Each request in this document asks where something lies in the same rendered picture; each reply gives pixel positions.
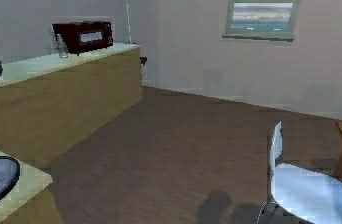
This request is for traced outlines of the wooden kitchen counter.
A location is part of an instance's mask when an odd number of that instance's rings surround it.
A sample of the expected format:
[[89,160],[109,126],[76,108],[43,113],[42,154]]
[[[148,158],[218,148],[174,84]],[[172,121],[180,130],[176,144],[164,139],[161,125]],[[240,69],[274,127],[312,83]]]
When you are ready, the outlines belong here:
[[0,151],[45,167],[141,98],[137,44],[7,63],[0,79]]

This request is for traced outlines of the dark red microwave oven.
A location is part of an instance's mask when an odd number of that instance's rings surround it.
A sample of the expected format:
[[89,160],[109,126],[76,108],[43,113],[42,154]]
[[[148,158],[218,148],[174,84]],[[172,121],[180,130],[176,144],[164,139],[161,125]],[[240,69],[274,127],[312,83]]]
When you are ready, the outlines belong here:
[[70,54],[77,54],[109,48],[113,45],[110,22],[87,21],[55,23],[55,34],[60,34]]

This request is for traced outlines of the clear glass bottle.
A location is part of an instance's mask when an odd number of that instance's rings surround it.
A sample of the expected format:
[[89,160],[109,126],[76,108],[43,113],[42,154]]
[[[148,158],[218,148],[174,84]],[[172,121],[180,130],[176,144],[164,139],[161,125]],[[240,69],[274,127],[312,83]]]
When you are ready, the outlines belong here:
[[58,54],[61,58],[68,57],[68,50],[67,50],[66,43],[64,42],[60,34],[57,35],[57,48],[58,48]]

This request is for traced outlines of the white chair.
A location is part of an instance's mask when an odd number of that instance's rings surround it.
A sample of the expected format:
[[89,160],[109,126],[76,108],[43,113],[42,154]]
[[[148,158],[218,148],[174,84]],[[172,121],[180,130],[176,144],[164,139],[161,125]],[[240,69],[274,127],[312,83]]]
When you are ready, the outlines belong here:
[[277,163],[283,151],[283,127],[278,121],[269,137],[268,196],[256,218],[260,224],[269,204],[297,217],[302,224],[342,224],[342,182],[289,163]]

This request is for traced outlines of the wooden counter with pale top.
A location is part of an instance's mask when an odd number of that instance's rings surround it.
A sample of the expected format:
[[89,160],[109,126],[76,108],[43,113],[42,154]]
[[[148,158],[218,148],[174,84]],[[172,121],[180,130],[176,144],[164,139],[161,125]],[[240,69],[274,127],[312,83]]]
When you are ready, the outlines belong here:
[[[0,156],[10,155],[0,151]],[[20,163],[21,173],[16,186],[0,200],[0,224],[64,224],[48,189],[53,178],[16,160]]]

